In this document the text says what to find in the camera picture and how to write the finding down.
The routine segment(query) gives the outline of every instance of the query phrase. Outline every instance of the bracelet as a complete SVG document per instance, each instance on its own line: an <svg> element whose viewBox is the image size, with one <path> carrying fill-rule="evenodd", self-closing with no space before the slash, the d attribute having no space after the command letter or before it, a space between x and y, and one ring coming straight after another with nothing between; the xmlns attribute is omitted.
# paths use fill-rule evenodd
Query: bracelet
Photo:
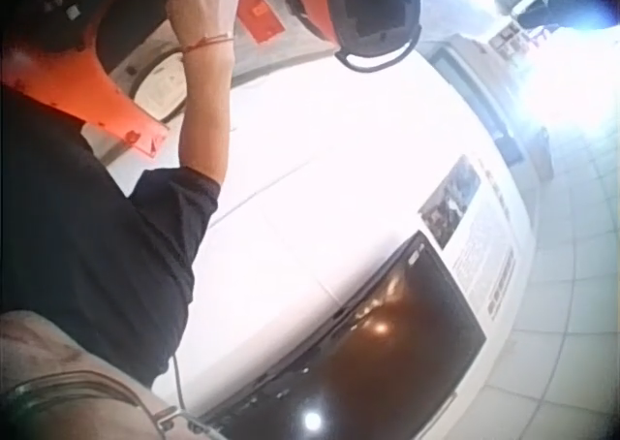
<svg viewBox="0 0 620 440"><path fill-rule="evenodd" d="M183 47L181 52L187 54L196 49L200 49L201 47L207 47L212 45L218 45L220 43L227 43L228 41L234 40L233 33L224 33L222 35L212 36L210 38L203 37L197 43L191 46Z"/></svg>

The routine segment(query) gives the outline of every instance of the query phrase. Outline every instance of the hand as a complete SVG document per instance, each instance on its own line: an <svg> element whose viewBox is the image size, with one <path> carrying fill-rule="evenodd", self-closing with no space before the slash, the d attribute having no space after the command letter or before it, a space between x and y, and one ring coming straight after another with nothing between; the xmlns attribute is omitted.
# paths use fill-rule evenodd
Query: hand
<svg viewBox="0 0 620 440"><path fill-rule="evenodd" d="M234 30L239 0L168 0L172 30L182 47Z"/></svg>

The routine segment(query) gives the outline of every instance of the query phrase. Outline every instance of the black shirt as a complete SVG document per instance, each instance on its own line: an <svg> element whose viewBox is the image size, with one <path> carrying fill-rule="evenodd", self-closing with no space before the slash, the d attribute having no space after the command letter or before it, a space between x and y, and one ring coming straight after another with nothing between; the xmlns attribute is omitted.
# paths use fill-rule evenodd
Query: black shirt
<svg viewBox="0 0 620 440"><path fill-rule="evenodd" d="M1 312L40 314L150 387L185 330L219 185L159 169L127 198L81 123L3 87Z"/></svg>

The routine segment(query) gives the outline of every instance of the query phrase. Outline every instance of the short sleeve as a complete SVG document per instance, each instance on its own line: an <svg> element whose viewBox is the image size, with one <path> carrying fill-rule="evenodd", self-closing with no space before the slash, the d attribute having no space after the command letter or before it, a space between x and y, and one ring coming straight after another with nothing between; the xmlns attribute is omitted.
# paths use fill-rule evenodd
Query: short sleeve
<svg viewBox="0 0 620 440"><path fill-rule="evenodd" d="M219 194L217 182L182 167L145 171L129 199L150 230L190 267Z"/></svg>

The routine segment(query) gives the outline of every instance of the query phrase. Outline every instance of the black screen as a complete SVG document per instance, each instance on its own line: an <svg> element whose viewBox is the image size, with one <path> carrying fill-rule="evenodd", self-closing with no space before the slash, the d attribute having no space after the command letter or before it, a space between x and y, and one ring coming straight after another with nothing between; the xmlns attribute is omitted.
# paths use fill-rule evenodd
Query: black screen
<svg viewBox="0 0 620 440"><path fill-rule="evenodd" d="M411 440L484 335L422 235L370 285L304 356L208 420L231 440Z"/></svg>

